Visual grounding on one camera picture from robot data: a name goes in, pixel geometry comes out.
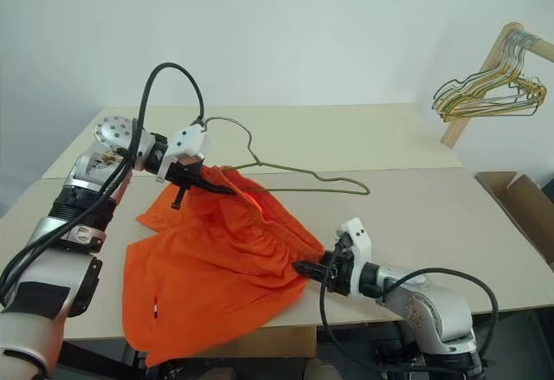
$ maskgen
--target white wall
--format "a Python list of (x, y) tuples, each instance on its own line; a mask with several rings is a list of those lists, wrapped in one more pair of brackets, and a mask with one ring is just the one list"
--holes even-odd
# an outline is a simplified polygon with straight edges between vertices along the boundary
[[(0, 214), (101, 106), (138, 104), (158, 62), (189, 68), (208, 107), (417, 101), (440, 131), (429, 109), (434, 89), (478, 68), (507, 22), (520, 21), (554, 40), (553, 4), (0, 0)], [(537, 60), (529, 59), (526, 72), (554, 87), (554, 65)], [(167, 74), (151, 103), (195, 100), (177, 74)], [(535, 118), (474, 122), (460, 156), (475, 170), (519, 169), (544, 178), (554, 164), (553, 120), (549, 97)], [(491, 136), (484, 139), (485, 133)], [(517, 137), (506, 144), (507, 133)]]

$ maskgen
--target orange cloth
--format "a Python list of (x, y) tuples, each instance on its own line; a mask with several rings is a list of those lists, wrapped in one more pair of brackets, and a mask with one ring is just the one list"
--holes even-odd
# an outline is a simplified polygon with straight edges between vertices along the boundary
[(187, 357), (256, 330), (296, 301), (306, 280), (293, 261), (325, 248), (268, 192), (238, 171), (204, 167), (234, 196), (170, 185), (137, 219), (159, 232), (127, 248), (123, 327), (146, 364)]

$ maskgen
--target wooden rack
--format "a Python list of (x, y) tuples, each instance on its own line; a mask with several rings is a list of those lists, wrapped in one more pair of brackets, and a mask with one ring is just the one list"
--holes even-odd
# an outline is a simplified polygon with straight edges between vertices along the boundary
[[(523, 31), (524, 26), (521, 23), (508, 23), (500, 31), (496, 42), (494, 42), (491, 51), (489, 51), (488, 56), (485, 59), (480, 71), (487, 71), (493, 68), (496, 68), (500, 61), (502, 60), (502, 44), (507, 36), (509, 36), (513, 31)], [(547, 42), (545, 40), (536, 40), (527, 51), (532, 52), (533, 54), (543, 57), (548, 61), (554, 62), (554, 44)], [(464, 132), (467, 124), (470, 119), (460, 119), (454, 120), (448, 124), (448, 129), (442, 135), (441, 142), (452, 148), (456, 145), (456, 142), (460, 138), (461, 134)]]

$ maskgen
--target black cable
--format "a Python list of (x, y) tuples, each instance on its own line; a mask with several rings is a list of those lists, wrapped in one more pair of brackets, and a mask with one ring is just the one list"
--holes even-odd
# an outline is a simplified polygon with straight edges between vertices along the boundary
[(488, 348), (491, 345), (491, 341), (493, 340), (494, 331), (496, 329), (496, 325), (499, 322), (499, 303), (496, 300), (496, 296), (494, 295), (493, 290), (482, 280), (477, 279), (476, 277), (472, 276), (471, 274), (465, 274), (463, 272), (452, 270), (452, 269), (446, 269), (444, 267), (428, 267), (425, 269), (416, 270), (415, 272), (412, 272), (410, 274), (407, 274), (403, 278), (397, 280), (395, 283), (390, 285), (389, 287), (385, 288), (383, 290), (383, 301), (385, 299), (385, 296), (397, 289), (399, 286), (402, 285), (402, 283), (406, 283), (408, 280), (415, 278), (416, 276), (419, 276), (421, 274), (450, 274), (452, 276), (457, 276), (459, 278), (469, 280), (470, 282), (473, 282), (475, 285), (482, 288), (489, 300), (491, 301), (491, 319), (489, 321), (489, 329), (488, 333), (486, 334), (485, 341), (483, 341), (483, 345), (481, 346), (479, 350), (479, 355), (481, 359), (485, 359), (486, 352), (488, 351)]
[(58, 239), (65, 235), (69, 230), (78, 225), (83, 218), (90, 215), (95, 209), (97, 209), (105, 200), (107, 200), (112, 193), (119, 187), (119, 185), (126, 178), (129, 171), (132, 169), (135, 163), (137, 156), (142, 156), (138, 154), (140, 138), (142, 131), (144, 129), (145, 123), (145, 113), (146, 106), (148, 104), (148, 97), (150, 96), (150, 91), (156, 76), (164, 68), (175, 68), (177, 71), (183, 73), (190, 81), (192, 86), (196, 91), (196, 96), (198, 97), (199, 105), (199, 114), (193, 124), (198, 123), (203, 126), (203, 117), (204, 117), (204, 102), (200, 88), (198, 87), (196, 81), (192, 75), (183, 67), (179, 66), (174, 62), (163, 62), (157, 65), (145, 83), (145, 88), (142, 93), (142, 98), (140, 100), (140, 107), (138, 109), (138, 119), (134, 119), (132, 126), (132, 138), (127, 148), (127, 152), (123, 160), (119, 163), (116, 169), (110, 174), (110, 177), (104, 182), (100, 187), (99, 198), (85, 211), (79, 214), (77, 217), (72, 219), (69, 222), (61, 225), (57, 229), (53, 229), (48, 232), (46, 235), (39, 237), (34, 242), (31, 242), (25, 246), (21, 251), (19, 251), (8, 263), (8, 265), (2, 271), (0, 275), (0, 303), (3, 306), (6, 306), (7, 300), (6, 295), (10, 289), (16, 284), (23, 272), (29, 267), (29, 265), (40, 256), (47, 248), (54, 246)]
[(323, 323), (323, 327), (325, 328), (325, 331), (327, 332), (327, 335), (329, 335), (329, 338), (333, 342), (333, 344), (337, 347), (337, 349), (348, 359), (351, 361), (358, 363), (362, 367), (364, 367), (366, 370), (369, 371), (375, 371), (377, 373), (386, 373), (386, 372), (394, 372), (394, 373), (410, 373), (410, 372), (424, 372), (424, 373), (441, 373), (441, 374), (448, 374), (450, 376), (455, 376), (455, 378), (465, 378), (465, 375), (461, 373), (460, 371), (456, 370), (449, 370), (445, 369), (443, 367), (434, 367), (434, 366), (401, 366), (401, 365), (381, 365), (381, 364), (374, 364), (367, 361), (359, 360), (355, 357), (353, 357), (348, 351), (346, 351), (342, 345), (339, 343), (335, 335), (332, 333), (331, 327), (329, 326), (329, 323), (327, 322), (327, 316), (325, 314), (325, 290), (327, 286), (327, 282), (329, 281), (329, 275), (331, 274), (330, 269), (332, 267), (333, 262), (337, 259), (338, 252), (340, 251), (340, 248), (335, 248), (335, 250), (332, 252), (331, 260), (326, 267), (325, 270), (325, 276), (323, 278), (323, 281), (321, 282), (321, 288), (319, 290), (319, 313), (321, 314), (321, 322)]

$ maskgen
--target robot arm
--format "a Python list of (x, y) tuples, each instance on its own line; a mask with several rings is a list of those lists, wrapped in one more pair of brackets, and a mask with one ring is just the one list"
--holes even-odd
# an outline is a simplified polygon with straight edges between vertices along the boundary
[(463, 372), (467, 379), (485, 378), (467, 302), (459, 295), (419, 275), (387, 292), (409, 270), (371, 262), (371, 240), (358, 218), (339, 230), (339, 251), (333, 263), (327, 252), (320, 264), (295, 262), (305, 277), (322, 282), (327, 269), (327, 290), (344, 296), (370, 297), (401, 316), (410, 328), (427, 365)]
[[(29, 244), (71, 221), (98, 200), (104, 183), (123, 161), (119, 151), (130, 144), (131, 126), (129, 119), (117, 116), (96, 125), (97, 142), (75, 162), (48, 216), (36, 225)], [(158, 180), (179, 185), (175, 208), (191, 185), (234, 194), (200, 176), (205, 133), (203, 126), (194, 124), (177, 131), (170, 144), (161, 135), (142, 133), (133, 169), (147, 170)], [(106, 227), (130, 179), (131, 172), (105, 202), (38, 256), (4, 295), (6, 307), (0, 312), (2, 378), (39, 380), (52, 376), (66, 318), (86, 311), (98, 285), (102, 262), (94, 254), (106, 239)]]

